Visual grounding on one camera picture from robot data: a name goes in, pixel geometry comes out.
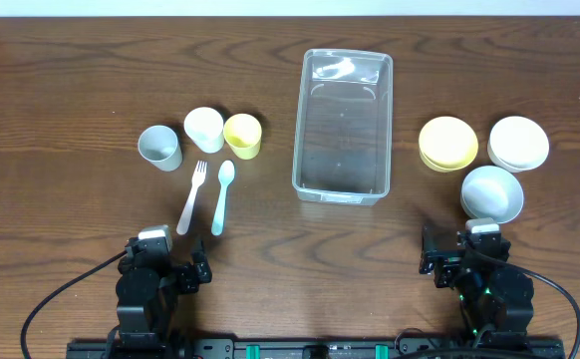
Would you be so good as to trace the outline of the grey plastic bowl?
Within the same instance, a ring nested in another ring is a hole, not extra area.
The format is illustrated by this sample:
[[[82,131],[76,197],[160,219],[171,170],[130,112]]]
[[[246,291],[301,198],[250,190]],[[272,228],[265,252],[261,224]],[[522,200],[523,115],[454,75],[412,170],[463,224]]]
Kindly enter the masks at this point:
[[[495,166],[483,166],[464,178],[460,203],[472,219],[492,218],[497,223],[507,223],[521,213],[524,191],[512,173]]]

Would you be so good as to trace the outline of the white plastic fork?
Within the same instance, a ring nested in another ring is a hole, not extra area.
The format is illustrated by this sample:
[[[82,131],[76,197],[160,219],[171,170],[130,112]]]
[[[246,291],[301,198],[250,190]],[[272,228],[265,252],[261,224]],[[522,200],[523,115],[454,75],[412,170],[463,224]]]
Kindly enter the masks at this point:
[[[207,162],[198,161],[191,178],[191,189],[176,227],[176,233],[184,235],[188,232],[194,203],[199,188],[204,184],[207,174]]]

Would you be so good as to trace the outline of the mint green plastic spoon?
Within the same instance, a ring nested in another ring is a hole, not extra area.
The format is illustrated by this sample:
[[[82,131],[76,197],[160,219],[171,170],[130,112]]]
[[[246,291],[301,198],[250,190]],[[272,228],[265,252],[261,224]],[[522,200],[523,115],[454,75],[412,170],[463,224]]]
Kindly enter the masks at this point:
[[[233,161],[224,161],[218,172],[218,180],[220,183],[220,191],[216,204],[216,209],[212,221],[211,233],[215,236],[220,236],[224,230],[226,199],[228,187],[232,184],[236,176],[236,169]]]

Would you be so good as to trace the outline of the yellow plastic bowl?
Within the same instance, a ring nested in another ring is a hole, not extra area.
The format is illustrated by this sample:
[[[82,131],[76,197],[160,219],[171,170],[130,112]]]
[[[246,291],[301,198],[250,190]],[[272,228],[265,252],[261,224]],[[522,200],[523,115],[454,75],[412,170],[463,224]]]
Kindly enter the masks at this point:
[[[441,116],[422,127],[419,150],[426,166],[440,173],[449,173],[473,162],[478,153],[478,139],[468,123],[456,117]]]

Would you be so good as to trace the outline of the grey plastic cup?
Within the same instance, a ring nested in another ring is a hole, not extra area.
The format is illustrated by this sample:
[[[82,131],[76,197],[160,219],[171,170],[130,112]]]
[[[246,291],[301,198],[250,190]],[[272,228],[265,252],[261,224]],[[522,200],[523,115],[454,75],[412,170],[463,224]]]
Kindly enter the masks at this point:
[[[175,131],[155,125],[145,129],[138,139],[140,155],[164,172],[172,172],[182,163],[182,152]]]

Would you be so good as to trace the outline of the white plastic cup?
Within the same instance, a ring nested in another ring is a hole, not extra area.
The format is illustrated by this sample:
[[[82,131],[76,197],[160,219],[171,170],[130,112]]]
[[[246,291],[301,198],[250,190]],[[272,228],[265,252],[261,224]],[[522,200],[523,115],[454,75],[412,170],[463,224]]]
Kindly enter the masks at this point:
[[[183,121],[188,137],[205,153],[213,154],[224,145],[224,122],[221,114],[209,107],[189,112]]]

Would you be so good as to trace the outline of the yellow plastic cup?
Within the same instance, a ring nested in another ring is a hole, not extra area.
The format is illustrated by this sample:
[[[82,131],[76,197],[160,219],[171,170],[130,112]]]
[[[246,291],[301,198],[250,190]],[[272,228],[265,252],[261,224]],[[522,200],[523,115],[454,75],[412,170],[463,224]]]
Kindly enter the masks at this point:
[[[240,159],[252,160],[259,154],[262,127],[255,117],[248,114],[231,116],[224,124],[223,135]]]

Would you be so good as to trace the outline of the white plastic bowl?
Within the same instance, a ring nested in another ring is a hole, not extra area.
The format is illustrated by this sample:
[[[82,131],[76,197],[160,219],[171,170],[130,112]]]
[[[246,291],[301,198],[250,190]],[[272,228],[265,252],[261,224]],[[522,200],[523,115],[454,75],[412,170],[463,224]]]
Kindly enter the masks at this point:
[[[550,150],[546,132],[534,121],[510,116],[499,120],[491,129],[487,152],[499,167],[512,173],[540,167]]]

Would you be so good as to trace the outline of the clear plastic storage container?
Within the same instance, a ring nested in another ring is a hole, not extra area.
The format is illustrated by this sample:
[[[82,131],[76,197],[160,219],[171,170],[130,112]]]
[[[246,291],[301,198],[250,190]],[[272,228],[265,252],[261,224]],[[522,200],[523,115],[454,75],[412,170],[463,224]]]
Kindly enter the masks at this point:
[[[305,53],[292,172],[301,200],[371,206],[389,193],[393,81],[387,54]]]

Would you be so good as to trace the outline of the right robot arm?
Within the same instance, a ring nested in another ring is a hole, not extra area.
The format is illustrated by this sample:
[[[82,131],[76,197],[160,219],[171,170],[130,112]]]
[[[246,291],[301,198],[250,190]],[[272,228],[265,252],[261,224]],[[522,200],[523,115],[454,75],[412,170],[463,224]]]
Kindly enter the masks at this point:
[[[528,347],[534,287],[530,278],[507,265],[509,249],[499,224],[490,218],[471,219],[455,234],[423,226],[419,272],[431,274],[437,288],[458,292],[463,322],[474,335],[472,346]]]

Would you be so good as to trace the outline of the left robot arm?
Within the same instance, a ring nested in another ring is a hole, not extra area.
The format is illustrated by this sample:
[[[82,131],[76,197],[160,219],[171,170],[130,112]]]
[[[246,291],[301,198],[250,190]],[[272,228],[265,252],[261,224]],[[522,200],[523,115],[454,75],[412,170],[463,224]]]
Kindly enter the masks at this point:
[[[193,294],[212,280],[203,240],[198,238],[191,262],[176,264],[165,237],[129,240],[118,270],[117,315],[125,349],[156,350],[169,342],[178,297]]]

